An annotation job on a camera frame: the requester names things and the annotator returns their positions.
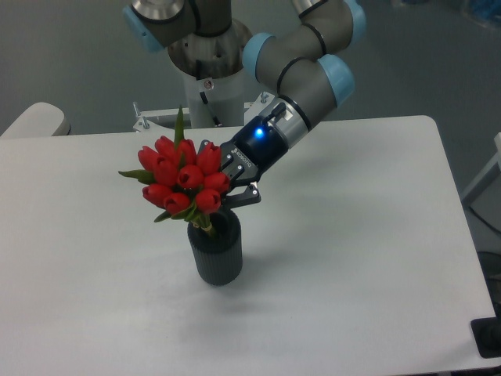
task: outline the black vase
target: black vase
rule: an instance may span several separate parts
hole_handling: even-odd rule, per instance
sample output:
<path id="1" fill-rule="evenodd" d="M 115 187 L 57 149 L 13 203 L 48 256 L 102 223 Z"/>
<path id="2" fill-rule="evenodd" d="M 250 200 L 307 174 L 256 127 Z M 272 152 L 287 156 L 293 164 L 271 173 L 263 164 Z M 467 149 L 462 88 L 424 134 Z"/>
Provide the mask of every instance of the black vase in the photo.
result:
<path id="1" fill-rule="evenodd" d="M 188 225 L 188 239 L 198 273 L 208 284 L 222 286 L 234 280 L 242 270 L 242 230 L 236 214 L 225 208 L 211 214 L 218 238 Z"/>

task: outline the white chair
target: white chair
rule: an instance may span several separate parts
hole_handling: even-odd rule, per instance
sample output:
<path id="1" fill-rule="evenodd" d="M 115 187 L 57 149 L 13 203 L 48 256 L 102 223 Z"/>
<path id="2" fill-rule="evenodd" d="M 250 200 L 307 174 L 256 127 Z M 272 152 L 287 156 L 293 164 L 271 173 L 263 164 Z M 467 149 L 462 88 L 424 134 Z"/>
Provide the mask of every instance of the white chair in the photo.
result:
<path id="1" fill-rule="evenodd" d="M 470 184 L 460 194 L 461 202 L 465 208 L 470 205 L 489 187 L 501 174 L 501 133 L 494 138 L 497 153 L 490 159 L 482 170 L 474 177 Z"/>
<path id="2" fill-rule="evenodd" d="M 0 139 L 65 136 L 70 130 L 70 122 L 59 108 L 40 102 L 25 110 Z"/>

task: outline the white table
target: white table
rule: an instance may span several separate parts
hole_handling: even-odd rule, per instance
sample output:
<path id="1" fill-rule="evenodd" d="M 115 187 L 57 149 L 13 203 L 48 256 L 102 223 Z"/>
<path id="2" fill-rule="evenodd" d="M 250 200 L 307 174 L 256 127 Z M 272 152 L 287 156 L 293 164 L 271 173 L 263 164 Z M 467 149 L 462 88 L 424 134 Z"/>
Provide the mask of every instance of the white table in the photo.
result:
<path id="1" fill-rule="evenodd" d="M 187 132 L 221 143 L 236 130 Z M 184 222 L 117 170 L 155 132 L 0 141 L 0 374 L 390 375 L 494 367 L 494 312 L 435 123 L 323 123 L 236 209 L 244 265 L 197 275 Z"/>

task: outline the tulip bouquet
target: tulip bouquet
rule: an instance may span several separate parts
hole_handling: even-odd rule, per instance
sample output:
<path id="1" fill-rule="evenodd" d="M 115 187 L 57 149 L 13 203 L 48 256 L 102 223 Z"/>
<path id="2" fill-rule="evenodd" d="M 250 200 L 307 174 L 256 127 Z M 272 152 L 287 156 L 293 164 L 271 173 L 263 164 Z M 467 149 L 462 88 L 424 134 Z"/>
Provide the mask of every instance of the tulip bouquet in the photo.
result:
<path id="1" fill-rule="evenodd" d="M 209 237 L 217 237 L 209 215 L 221 207 L 221 197 L 229 189 L 228 176 L 220 172 L 221 148 L 206 142 L 197 153 L 193 141 L 184 138 L 179 108 L 174 141 L 161 136 L 155 149 L 143 146 L 138 152 L 144 169 L 119 173 L 146 184 L 142 189 L 144 198 L 164 209 L 154 222 L 184 219 Z"/>

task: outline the gray floor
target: gray floor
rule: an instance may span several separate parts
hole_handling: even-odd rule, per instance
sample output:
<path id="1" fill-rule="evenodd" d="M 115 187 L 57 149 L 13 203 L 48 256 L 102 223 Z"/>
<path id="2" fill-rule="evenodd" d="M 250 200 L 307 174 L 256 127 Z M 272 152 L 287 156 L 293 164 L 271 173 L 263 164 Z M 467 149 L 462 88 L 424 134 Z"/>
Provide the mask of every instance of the gray floor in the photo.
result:
<path id="1" fill-rule="evenodd" d="M 74 133 L 130 132 L 132 101 L 143 110 L 186 105 L 167 53 L 149 55 L 129 33 L 129 0 L 8 0 L 0 23 L 0 134 L 26 108 L 48 102 Z M 356 94 L 328 119 L 426 114 L 438 123 L 458 190 L 495 153 L 501 132 L 501 29 L 460 15 L 460 1 L 393 8 L 359 0 L 367 35 L 340 56 L 354 72 Z M 288 0 L 233 0 L 233 16 L 254 33 L 278 36 L 299 21 Z M 249 78 L 246 100 L 262 90 Z M 501 182 L 475 208 L 501 227 Z M 501 241 L 468 217 L 479 250 Z"/>

